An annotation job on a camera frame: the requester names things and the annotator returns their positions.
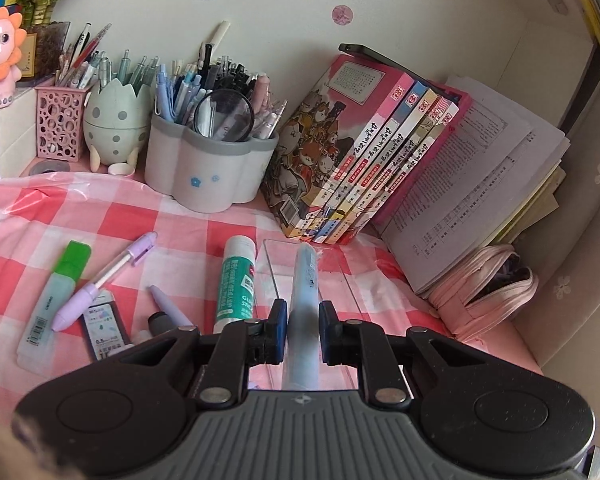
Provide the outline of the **light blue pen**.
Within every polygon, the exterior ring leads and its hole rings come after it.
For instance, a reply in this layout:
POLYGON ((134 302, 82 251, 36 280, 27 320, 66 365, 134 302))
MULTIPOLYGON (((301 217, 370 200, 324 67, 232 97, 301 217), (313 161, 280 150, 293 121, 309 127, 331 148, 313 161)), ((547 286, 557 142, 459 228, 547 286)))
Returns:
POLYGON ((313 391, 320 386, 319 305, 317 253, 310 244, 301 243, 294 263, 283 366, 284 390, 313 391))

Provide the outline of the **green white glue stick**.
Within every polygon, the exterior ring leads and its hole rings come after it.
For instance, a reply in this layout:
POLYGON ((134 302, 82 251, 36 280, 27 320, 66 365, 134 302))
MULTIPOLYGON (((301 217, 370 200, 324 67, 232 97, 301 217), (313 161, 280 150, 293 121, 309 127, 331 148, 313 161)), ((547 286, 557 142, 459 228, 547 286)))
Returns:
POLYGON ((243 235, 232 236, 225 245, 213 333, 227 324, 253 318, 254 260, 256 245, 243 235))

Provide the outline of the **clear plastic organizer tray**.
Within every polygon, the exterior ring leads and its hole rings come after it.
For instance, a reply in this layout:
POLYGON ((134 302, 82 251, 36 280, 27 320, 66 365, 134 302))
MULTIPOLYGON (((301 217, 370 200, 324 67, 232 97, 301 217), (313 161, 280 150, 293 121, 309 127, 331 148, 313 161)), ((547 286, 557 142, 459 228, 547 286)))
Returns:
POLYGON ((277 299, 285 300, 288 307, 284 362, 253 367, 250 387, 354 389, 356 373, 352 368, 330 367, 323 362, 318 327, 318 307, 325 300, 336 308, 341 321, 362 316, 362 302, 355 296, 343 255, 334 248, 265 240, 256 262, 254 315, 267 318, 277 299))

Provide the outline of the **lilac cartoon correction pen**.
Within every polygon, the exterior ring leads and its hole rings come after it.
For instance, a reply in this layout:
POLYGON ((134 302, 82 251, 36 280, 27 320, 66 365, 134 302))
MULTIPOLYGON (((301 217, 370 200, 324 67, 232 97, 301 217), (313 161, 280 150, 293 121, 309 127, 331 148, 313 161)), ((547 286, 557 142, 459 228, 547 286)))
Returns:
POLYGON ((156 285, 150 285, 148 290, 152 300, 154 300, 154 303, 158 307, 158 312, 164 312, 169 315, 175 325, 174 328, 194 326, 194 323, 156 285))

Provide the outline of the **pencil lead refill case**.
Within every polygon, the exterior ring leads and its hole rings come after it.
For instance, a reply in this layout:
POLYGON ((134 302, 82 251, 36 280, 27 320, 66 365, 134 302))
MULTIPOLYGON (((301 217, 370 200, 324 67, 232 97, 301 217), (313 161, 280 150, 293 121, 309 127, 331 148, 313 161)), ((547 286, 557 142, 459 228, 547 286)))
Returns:
POLYGON ((109 290, 103 289, 99 293, 80 321, 86 348, 93 361, 107 359, 131 344, 114 295, 109 290))

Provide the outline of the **lilac retractable pen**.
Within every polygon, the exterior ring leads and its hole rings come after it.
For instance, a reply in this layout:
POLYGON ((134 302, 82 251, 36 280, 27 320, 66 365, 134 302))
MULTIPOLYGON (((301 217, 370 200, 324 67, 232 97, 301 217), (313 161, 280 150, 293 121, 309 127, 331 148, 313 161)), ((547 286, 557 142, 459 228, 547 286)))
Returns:
POLYGON ((50 324, 52 330, 62 332, 76 322, 106 284, 128 266, 137 266, 149 254, 155 247, 157 237, 158 234, 155 231, 150 231, 129 244, 120 255, 110 261, 91 281, 82 286, 60 307, 50 324))

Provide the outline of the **green highlighter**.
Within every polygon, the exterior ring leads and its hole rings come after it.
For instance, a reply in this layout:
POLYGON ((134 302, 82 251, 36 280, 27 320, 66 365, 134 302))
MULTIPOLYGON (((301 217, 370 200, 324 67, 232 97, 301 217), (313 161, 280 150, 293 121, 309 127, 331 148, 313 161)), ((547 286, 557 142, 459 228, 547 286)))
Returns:
POLYGON ((57 260, 20 338, 16 350, 19 367, 50 376, 55 351, 53 318, 73 295, 91 253, 90 246, 72 240, 57 260))

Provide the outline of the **black marker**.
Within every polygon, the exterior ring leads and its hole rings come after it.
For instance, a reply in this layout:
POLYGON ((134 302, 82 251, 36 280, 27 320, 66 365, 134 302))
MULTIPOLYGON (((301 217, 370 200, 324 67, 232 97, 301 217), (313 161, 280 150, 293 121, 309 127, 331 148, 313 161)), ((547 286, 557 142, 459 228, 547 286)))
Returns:
POLYGON ((170 332, 175 327, 170 316, 164 312, 155 312, 152 314, 147 320, 147 325, 149 333, 153 337, 170 332))

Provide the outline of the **grey white flower pen holder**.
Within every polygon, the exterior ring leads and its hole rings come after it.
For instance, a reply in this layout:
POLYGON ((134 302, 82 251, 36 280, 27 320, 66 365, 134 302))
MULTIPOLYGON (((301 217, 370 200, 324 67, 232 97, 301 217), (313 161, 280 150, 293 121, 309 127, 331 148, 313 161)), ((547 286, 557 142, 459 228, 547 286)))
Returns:
POLYGON ((145 182, 192 211, 215 214, 256 198, 278 140, 213 140, 155 115, 145 182))

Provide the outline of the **boxed comic book set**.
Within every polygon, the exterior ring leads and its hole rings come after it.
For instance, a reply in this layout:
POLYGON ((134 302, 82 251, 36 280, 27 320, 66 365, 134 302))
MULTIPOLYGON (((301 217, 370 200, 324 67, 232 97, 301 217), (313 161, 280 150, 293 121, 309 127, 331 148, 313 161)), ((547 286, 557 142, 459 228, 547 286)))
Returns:
POLYGON ((460 90, 338 55, 276 129, 262 192, 283 233, 323 243, 386 145, 405 143, 427 116, 441 120, 467 101, 460 90))

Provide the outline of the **magnifying glass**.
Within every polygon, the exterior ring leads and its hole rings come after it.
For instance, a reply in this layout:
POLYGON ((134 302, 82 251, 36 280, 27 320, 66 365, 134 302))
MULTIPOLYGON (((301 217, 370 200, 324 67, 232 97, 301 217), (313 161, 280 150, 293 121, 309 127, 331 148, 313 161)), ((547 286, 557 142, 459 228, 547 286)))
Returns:
POLYGON ((207 139, 245 142, 254 124, 249 100, 237 90, 213 90, 197 105, 193 129, 207 139))

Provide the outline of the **stack of printed papers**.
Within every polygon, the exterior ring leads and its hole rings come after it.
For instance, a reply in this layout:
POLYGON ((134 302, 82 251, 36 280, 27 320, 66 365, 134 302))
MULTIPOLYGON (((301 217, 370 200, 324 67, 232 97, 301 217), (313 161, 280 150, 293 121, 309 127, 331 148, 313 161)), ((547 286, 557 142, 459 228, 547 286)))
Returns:
POLYGON ((570 141, 545 119, 469 77, 468 111, 393 192, 378 231, 420 294, 492 240, 548 178, 570 141))

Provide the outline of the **pink perforated pen holder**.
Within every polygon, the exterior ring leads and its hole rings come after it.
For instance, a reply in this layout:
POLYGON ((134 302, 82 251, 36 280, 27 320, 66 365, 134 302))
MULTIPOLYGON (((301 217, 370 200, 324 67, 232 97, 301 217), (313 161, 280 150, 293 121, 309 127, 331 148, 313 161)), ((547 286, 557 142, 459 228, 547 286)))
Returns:
POLYGON ((78 162, 85 148, 83 115, 91 90, 39 84, 35 91, 36 154, 78 162))

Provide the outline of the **white mini drawer unit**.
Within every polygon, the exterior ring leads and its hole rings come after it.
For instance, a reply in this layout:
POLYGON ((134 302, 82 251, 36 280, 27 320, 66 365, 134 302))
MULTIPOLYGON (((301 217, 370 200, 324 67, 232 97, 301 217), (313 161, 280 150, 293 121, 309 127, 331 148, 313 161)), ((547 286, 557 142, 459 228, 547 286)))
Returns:
POLYGON ((0 179, 20 177, 36 156, 36 91, 19 88, 0 109, 0 179))

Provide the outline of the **pink lion toy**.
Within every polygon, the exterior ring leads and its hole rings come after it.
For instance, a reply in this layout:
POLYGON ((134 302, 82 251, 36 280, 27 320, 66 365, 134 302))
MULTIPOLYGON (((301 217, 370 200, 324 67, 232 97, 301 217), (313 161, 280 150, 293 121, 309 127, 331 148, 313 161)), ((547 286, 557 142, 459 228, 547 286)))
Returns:
POLYGON ((18 63, 27 32, 21 27, 22 15, 0 8, 0 108, 9 106, 14 99, 16 84, 22 75, 18 63))

